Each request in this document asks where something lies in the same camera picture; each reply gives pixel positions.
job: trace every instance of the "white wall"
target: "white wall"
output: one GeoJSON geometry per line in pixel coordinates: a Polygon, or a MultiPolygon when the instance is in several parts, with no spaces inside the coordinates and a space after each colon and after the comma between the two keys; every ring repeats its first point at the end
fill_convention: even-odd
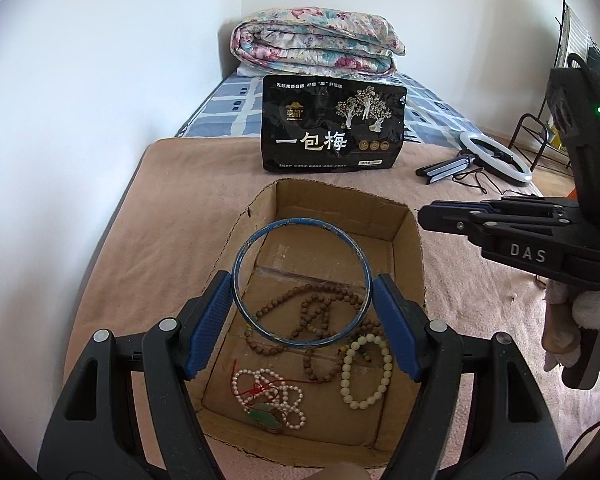
{"type": "MultiPolygon", "coordinates": [[[[600,46],[600,0],[568,3],[600,46]]],[[[242,0],[245,14],[295,6],[385,16],[407,47],[399,70],[478,126],[510,135],[544,97],[562,0],[242,0]]]]}
{"type": "Polygon", "coordinates": [[[31,464],[94,248],[145,147],[221,80],[239,17],[240,0],[0,1],[0,426],[31,464]]]}

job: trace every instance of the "white glove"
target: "white glove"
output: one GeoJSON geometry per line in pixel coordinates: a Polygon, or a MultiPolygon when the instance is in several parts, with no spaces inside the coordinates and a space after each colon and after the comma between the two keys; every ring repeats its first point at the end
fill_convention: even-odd
{"type": "Polygon", "coordinates": [[[549,280],[542,346],[547,350],[545,370],[560,363],[571,367],[580,358],[578,327],[600,330],[600,290],[579,291],[549,280]]]}

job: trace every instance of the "white bead bracelet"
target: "white bead bracelet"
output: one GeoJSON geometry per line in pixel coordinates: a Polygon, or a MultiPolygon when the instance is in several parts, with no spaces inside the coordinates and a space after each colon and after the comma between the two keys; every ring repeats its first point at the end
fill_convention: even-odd
{"type": "Polygon", "coordinates": [[[252,409],[251,404],[259,396],[267,398],[266,404],[270,404],[274,408],[277,408],[282,413],[283,421],[285,426],[290,430],[299,430],[306,423],[306,417],[304,413],[298,408],[300,402],[302,402],[302,390],[298,386],[290,386],[286,384],[285,380],[269,368],[260,368],[259,370],[238,370],[231,378],[231,389],[234,393],[235,399],[240,403],[246,413],[252,409]],[[242,394],[238,390],[238,378],[241,375],[253,376],[253,388],[242,394]],[[296,392],[298,397],[296,400],[289,404],[289,392],[296,392]],[[298,424],[291,424],[288,421],[289,413],[297,413],[300,419],[298,424]]]}
{"type": "Polygon", "coordinates": [[[351,343],[350,348],[347,350],[347,354],[343,359],[342,364],[342,381],[340,382],[340,386],[342,389],[340,390],[340,394],[342,395],[342,400],[352,410],[360,409],[366,410],[370,405],[374,404],[376,400],[382,399],[382,394],[385,393],[387,386],[389,386],[389,382],[391,382],[391,370],[394,368],[392,364],[392,357],[389,352],[389,348],[385,340],[383,340],[378,335],[367,334],[366,336],[360,336],[357,341],[351,343]],[[374,394],[368,397],[366,400],[354,400],[350,393],[350,378],[351,378],[351,363],[353,362],[353,357],[356,354],[356,351],[360,349],[361,346],[364,346],[367,343],[376,343],[380,347],[380,352],[382,353],[382,359],[384,360],[384,371],[382,372],[382,379],[380,384],[378,384],[378,388],[374,392],[374,394]]]}

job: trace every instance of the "floral quilt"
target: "floral quilt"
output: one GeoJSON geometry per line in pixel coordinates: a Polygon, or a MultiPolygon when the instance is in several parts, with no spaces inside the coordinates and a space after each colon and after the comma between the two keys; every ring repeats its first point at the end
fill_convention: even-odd
{"type": "Polygon", "coordinates": [[[235,28],[230,47],[246,69],[365,80],[391,76],[394,54],[404,56],[382,16],[320,7],[256,12],[235,28]]]}

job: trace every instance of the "blue plaid sheet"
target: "blue plaid sheet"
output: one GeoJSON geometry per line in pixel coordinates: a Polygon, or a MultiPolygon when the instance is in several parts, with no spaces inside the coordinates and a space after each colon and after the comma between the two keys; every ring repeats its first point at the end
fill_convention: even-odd
{"type": "MultiPolygon", "coordinates": [[[[404,86],[404,140],[460,149],[462,132],[480,133],[462,114],[415,79],[396,73],[380,81],[404,86]]],[[[258,137],[262,122],[262,78],[231,75],[178,131],[177,137],[258,137]]]]}

